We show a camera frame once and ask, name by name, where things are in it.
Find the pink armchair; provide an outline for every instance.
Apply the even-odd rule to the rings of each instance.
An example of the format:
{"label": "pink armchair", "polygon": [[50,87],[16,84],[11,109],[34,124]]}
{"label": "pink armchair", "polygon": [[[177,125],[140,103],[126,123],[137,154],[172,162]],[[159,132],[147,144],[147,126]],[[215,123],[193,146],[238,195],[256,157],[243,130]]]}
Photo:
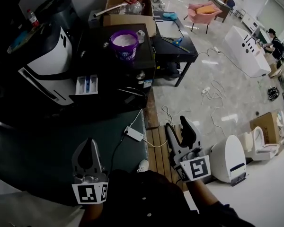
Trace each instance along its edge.
{"label": "pink armchair", "polygon": [[[215,12],[211,14],[197,14],[196,10],[201,7],[212,5]],[[184,18],[184,20],[189,17],[191,21],[193,22],[193,26],[191,27],[191,31],[193,31],[194,24],[206,24],[208,30],[208,26],[210,22],[213,20],[214,17],[216,17],[219,13],[222,13],[222,11],[211,1],[203,4],[189,4],[188,5],[188,15]]]}

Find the toilet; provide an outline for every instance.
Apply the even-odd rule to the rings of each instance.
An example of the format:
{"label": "toilet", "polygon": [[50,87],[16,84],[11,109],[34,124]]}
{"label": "toilet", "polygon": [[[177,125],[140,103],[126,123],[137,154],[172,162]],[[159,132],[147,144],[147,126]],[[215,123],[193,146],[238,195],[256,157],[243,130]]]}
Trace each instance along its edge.
{"label": "toilet", "polygon": [[[278,144],[265,145],[264,134],[260,127],[256,127],[247,135],[245,134],[238,137],[243,146],[245,157],[250,157],[254,161],[263,161],[272,159],[278,153]],[[252,137],[252,147],[250,147],[250,137]]]}

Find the wooden floor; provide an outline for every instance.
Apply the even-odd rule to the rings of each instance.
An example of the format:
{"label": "wooden floor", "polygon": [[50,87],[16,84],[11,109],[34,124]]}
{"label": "wooden floor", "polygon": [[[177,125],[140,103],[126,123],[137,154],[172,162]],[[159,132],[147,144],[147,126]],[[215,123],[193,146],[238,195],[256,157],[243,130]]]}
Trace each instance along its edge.
{"label": "wooden floor", "polygon": [[[180,125],[174,126],[176,134],[180,141],[182,141],[181,137],[181,129]],[[147,130],[146,131],[147,141],[154,146],[159,146],[166,141],[165,129],[164,126],[160,126],[156,129]],[[160,148],[154,148],[148,144],[148,161],[150,163],[149,170],[158,172],[164,176],[171,182],[176,183],[180,177],[177,172],[170,166],[169,164],[169,152],[171,149],[168,147],[168,144],[164,144]],[[187,186],[181,180],[178,181],[177,185],[185,192],[187,191]]]}

